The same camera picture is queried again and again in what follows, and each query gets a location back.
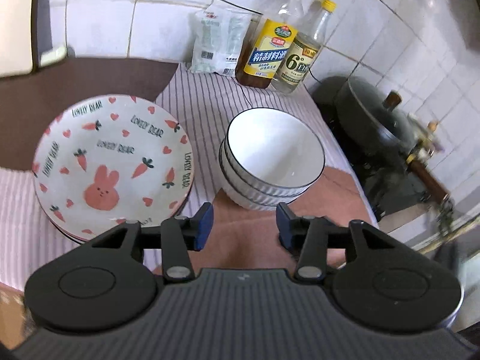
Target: stacked plates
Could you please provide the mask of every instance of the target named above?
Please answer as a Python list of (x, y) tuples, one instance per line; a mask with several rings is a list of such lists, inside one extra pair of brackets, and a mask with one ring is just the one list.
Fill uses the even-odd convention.
[(274, 210), (305, 192), (323, 172), (325, 152), (296, 117), (254, 108), (231, 121), (218, 152), (225, 193), (251, 210)]
[(97, 96), (58, 115), (34, 156), (35, 192), (51, 222), (85, 242), (126, 220), (158, 226), (188, 196), (194, 159), (166, 110), (135, 96)]

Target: stacked bowls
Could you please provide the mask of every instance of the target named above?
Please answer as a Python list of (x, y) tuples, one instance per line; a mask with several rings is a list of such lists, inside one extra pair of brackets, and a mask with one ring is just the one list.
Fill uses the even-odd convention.
[(232, 119), (218, 152), (225, 193), (251, 210), (274, 210), (305, 192), (323, 172), (325, 152), (296, 117), (253, 108)]

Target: bottle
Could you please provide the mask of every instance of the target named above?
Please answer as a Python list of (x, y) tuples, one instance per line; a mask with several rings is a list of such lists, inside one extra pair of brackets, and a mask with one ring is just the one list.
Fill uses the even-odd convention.
[(237, 64), (241, 85), (265, 89), (297, 34), (303, 17), (302, 0), (273, 0), (258, 25), (254, 42)]
[(310, 9), (273, 77), (272, 85), (275, 89), (292, 93), (303, 81), (325, 42), (328, 19), (336, 6), (333, 1), (323, 0), (320, 9)]

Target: pink heart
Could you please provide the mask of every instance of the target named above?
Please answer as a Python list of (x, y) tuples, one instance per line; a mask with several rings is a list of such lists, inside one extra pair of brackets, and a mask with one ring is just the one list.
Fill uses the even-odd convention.
[(151, 199), (151, 198), (143, 198), (142, 200), (147, 207), (150, 207), (153, 203), (153, 199)]

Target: plastic bag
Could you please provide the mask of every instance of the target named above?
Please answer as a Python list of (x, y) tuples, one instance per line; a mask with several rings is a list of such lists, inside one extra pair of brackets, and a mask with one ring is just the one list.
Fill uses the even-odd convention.
[(235, 75), (251, 14), (210, 5), (195, 14), (195, 45), (190, 71)]

